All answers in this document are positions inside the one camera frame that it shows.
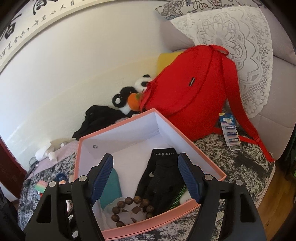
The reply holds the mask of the pink bed sheet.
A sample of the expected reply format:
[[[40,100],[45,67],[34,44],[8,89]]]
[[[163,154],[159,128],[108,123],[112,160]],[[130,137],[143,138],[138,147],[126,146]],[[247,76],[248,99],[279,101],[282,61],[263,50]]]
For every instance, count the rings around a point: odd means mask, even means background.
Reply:
[[[27,174],[27,178],[32,178],[37,173],[48,169],[58,162],[65,159],[67,156],[70,156],[72,153],[76,152],[78,148],[78,142],[77,141],[69,141],[65,144],[62,144],[62,147],[57,149],[56,151],[52,151],[52,149],[49,149],[44,153],[43,159],[38,160],[36,157],[33,157],[30,159],[30,161],[33,161],[32,164],[30,164],[30,169]]]

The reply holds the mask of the black cloth garment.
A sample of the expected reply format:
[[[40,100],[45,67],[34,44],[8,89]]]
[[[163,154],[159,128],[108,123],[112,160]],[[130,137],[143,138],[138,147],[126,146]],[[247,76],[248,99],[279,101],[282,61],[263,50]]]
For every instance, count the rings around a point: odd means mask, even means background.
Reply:
[[[117,109],[108,106],[93,105],[86,110],[85,120],[82,122],[79,130],[74,132],[72,138],[78,141],[81,137],[107,128],[126,117],[125,114]]]

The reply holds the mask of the white paper cup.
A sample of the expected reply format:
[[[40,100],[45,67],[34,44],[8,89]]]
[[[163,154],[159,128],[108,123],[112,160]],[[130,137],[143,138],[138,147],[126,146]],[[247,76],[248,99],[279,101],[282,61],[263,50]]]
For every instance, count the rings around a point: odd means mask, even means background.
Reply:
[[[57,161],[57,157],[54,151],[48,151],[48,158],[51,162]]]

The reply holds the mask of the framed calligraphy scroll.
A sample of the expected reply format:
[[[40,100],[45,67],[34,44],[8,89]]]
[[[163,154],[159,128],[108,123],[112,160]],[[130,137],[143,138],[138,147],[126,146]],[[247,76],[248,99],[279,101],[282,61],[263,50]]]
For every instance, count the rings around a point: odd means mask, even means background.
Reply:
[[[93,68],[165,51],[159,1],[44,1],[28,3],[1,38],[1,70],[25,48],[24,62]]]

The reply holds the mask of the battery blister pack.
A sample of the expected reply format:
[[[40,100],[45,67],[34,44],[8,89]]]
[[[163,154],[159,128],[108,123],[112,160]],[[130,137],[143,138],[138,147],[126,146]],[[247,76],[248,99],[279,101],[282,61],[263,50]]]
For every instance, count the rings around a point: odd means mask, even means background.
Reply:
[[[219,120],[226,145],[230,151],[241,150],[241,141],[237,132],[234,116],[230,113],[219,113]]]

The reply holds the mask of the yellow cushion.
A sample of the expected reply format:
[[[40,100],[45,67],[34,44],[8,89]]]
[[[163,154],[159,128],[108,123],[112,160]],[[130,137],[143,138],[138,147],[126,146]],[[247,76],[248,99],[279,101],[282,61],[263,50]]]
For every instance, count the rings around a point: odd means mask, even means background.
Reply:
[[[182,51],[160,54],[157,60],[157,75],[169,66],[180,54],[182,54]]]

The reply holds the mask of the black nike sock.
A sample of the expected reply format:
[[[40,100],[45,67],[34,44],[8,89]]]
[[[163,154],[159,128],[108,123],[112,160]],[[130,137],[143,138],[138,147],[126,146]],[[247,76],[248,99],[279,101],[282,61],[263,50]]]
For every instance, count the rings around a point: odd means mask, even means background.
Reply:
[[[148,199],[156,216],[170,210],[184,185],[176,150],[153,149],[135,196]]]

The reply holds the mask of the red backpack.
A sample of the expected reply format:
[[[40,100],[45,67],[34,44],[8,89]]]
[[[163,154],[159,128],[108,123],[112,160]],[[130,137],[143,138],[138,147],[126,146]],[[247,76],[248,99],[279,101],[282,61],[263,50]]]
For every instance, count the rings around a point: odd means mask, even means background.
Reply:
[[[234,118],[247,133],[244,142],[260,146],[267,161],[274,159],[242,105],[235,63],[217,45],[197,45],[179,54],[148,83],[139,101],[142,112],[155,108],[192,142],[222,133],[216,124],[229,102]]]

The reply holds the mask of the pink green sponge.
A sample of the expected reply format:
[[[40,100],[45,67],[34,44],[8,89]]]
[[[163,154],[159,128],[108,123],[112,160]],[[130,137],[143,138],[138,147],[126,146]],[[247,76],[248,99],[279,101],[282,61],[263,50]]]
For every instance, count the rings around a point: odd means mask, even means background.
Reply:
[[[37,184],[35,185],[35,189],[37,190],[37,192],[39,193],[44,193],[45,189],[47,188],[48,183],[40,180],[37,182]]]

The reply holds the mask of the white lace cushion cover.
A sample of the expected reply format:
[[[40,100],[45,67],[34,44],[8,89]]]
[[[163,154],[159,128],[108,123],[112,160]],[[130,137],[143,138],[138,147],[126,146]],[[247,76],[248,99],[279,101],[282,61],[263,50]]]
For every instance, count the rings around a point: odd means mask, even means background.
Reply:
[[[171,20],[195,45],[225,48],[237,69],[242,105],[254,118],[268,102],[273,45],[263,12],[253,6],[232,6],[189,13]]]

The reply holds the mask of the panda plush toy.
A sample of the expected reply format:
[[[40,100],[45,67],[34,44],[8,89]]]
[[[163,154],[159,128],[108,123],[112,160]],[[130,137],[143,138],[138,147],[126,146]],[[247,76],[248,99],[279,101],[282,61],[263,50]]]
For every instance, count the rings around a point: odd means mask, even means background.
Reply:
[[[127,86],[112,98],[112,104],[129,118],[140,113],[139,102],[147,85],[152,81],[150,75],[143,75],[134,86]]]

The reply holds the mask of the teal sock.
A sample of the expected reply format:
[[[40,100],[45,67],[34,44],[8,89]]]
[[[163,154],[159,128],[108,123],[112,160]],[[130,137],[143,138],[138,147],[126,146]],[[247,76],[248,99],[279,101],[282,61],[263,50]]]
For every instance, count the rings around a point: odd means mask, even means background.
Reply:
[[[104,210],[107,205],[111,204],[119,197],[122,197],[119,177],[116,170],[113,168],[100,198],[101,208]]]

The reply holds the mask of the grey patterned blanket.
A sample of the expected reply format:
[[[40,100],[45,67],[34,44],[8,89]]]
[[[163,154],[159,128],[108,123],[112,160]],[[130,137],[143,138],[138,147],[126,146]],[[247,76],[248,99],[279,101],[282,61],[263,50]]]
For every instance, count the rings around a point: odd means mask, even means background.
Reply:
[[[260,205],[273,178],[275,164],[266,161],[258,146],[242,143],[241,150],[231,152],[226,147],[224,138],[217,134],[202,138],[196,141],[195,145],[226,174],[226,182],[243,181],[255,205]],[[72,175],[77,150],[77,141],[72,141],[58,149],[55,152],[57,163],[44,159],[23,183],[18,205],[18,225],[21,229],[25,228],[39,202],[40,196],[35,189],[36,184],[40,180],[49,183],[59,173],[64,173],[66,176]],[[197,213],[198,210],[192,211],[168,225],[127,237],[127,240],[186,240]]]

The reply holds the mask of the white rolled towel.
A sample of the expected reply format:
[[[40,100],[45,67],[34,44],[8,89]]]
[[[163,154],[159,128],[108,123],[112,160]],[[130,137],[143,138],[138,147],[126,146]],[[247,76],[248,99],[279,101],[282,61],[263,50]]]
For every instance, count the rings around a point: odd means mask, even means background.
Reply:
[[[36,152],[35,158],[37,161],[42,161],[43,159],[48,157],[48,154],[50,152],[53,152],[53,151],[54,151],[54,148],[52,146],[44,146],[43,148],[39,149]]]

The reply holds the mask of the pink cardboard storage box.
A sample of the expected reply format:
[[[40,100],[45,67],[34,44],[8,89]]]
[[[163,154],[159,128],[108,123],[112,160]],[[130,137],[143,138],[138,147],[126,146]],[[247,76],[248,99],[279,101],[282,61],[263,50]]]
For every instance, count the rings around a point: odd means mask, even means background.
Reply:
[[[79,140],[74,176],[78,178],[86,175],[106,153],[111,154],[121,192],[124,197],[132,196],[152,149],[169,147],[177,153],[186,153],[205,174],[219,181],[226,178],[226,174],[210,158],[156,109],[82,137]]]

